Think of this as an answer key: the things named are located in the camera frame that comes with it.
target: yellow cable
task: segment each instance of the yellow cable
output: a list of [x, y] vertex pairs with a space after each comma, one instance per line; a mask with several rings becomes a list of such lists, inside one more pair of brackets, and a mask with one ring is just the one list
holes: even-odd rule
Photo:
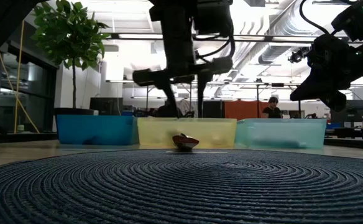
[[[21, 109], [23, 110], [23, 112], [25, 113], [25, 115], [27, 116], [27, 119], [30, 121], [30, 123], [33, 125], [33, 127], [35, 128], [35, 130], [37, 131], [37, 133], [39, 134], [39, 130], [36, 127], [36, 125], [34, 124], [34, 122], [32, 122], [30, 116], [28, 115], [27, 111], [24, 109], [24, 106], [22, 105], [20, 99], [19, 99], [19, 80], [20, 80], [20, 65], [21, 65], [21, 52], [22, 52], [22, 40], [24, 37], [24, 20], [22, 21], [22, 27], [21, 27], [21, 42], [20, 42], [20, 54], [19, 54], [19, 69], [17, 71], [17, 92], [16, 92], [16, 115], [14, 118], [14, 134], [17, 131], [17, 105], [20, 104]], [[12, 91], [14, 91], [13, 89], [13, 85], [10, 82], [10, 78], [9, 78], [9, 73], [6, 70], [5, 64], [3, 63], [3, 59], [2, 59], [2, 54], [0, 52], [0, 60], [1, 60], [1, 64], [3, 67], [3, 70], [6, 73], [7, 76], [7, 81], [9, 82], [10, 88], [12, 89]]]
[[[10, 78], [9, 78], [9, 73], [6, 70], [5, 64], [3, 63], [3, 59], [2, 59], [2, 54], [0, 52], [0, 60], [1, 60], [1, 64], [2, 64], [2, 68], [6, 73], [7, 76], [7, 81], [9, 82], [10, 88], [12, 89], [12, 91], [14, 91], [13, 89], [13, 85], [10, 82]], [[21, 109], [24, 111], [25, 115], [27, 116], [28, 120], [30, 121], [30, 123], [33, 125], [33, 127], [35, 128], [35, 130], [37, 131], [37, 133], [39, 133], [39, 130], [37, 129], [37, 127], [35, 126], [34, 122], [32, 122], [30, 116], [28, 115], [28, 113], [26, 112], [26, 110], [24, 109], [23, 105], [21, 104], [21, 101], [19, 100], [18, 97], [16, 97], [16, 102], [20, 104]]]
[[[19, 68], [17, 69], [17, 85], [16, 85], [16, 98], [19, 98], [19, 81], [20, 81], [20, 69], [21, 69], [21, 55], [22, 55], [22, 43], [24, 38], [24, 20], [21, 22], [21, 38], [20, 38], [20, 52], [19, 52]], [[16, 102], [16, 111], [14, 112], [14, 134], [17, 133], [17, 109], [18, 103]]]

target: translucent plastic container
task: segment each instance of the translucent plastic container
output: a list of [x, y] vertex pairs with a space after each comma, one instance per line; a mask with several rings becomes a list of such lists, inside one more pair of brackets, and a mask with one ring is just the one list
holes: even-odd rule
[[137, 118], [131, 116], [57, 115], [57, 134], [61, 144], [139, 143]]
[[211, 118], [139, 118], [140, 145], [175, 148], [172, 137], [180, 133], [200, 141], [199, 149], [233, 148], [236, 119]]
[[245, 147], [322, 149], [326, 119], [244, 119], [236, 144]]

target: blue bin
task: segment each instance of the blue bin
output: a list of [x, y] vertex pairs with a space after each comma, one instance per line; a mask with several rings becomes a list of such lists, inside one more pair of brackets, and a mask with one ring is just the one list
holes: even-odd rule
[[342, 124], [341, 123], [329, 123], [326, 124], [326, 129], [335, 129], [335, 128], [341, 128]]
[[57, 115], [57, 133], [61, 144], [139, 143], [137, 118], [131, 116]]
[[236, 143], [245, 147], [322, 149], [326, 119], [244, 119]]

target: person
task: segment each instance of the person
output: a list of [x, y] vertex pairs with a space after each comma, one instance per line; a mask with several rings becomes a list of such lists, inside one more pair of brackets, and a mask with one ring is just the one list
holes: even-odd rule
[[280, 108], [277, 108], [278, 99], [272, 96], [269, 99], [269, 106], [264, 108], [262, 112], [262, 118], [282, 118]]
[[[177, 113], [179, 118], [183, 116], [182, 111], [177, 107]], [[166, 100], [165, 105], [161, 106], [157, 110], [157, 117], [158, 118], [176, 118], [175, 110], [170, 105], [169, 99]]]

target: floor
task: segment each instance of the floor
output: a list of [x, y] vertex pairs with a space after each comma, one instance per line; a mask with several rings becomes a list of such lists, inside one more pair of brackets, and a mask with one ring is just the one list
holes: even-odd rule
[[[0, 165], [16, 161], [41, 159], [52, 156], [64, 156], [81, 152], [114, 151], [122, 149], [146, 149], [141, 146], [69, 146], [58, 141], [20, 142], [0, 144]], [[276, 149], [274, 151], [300, 152], [363, 159], [363, 149], [325, 146], [323, 150]]]

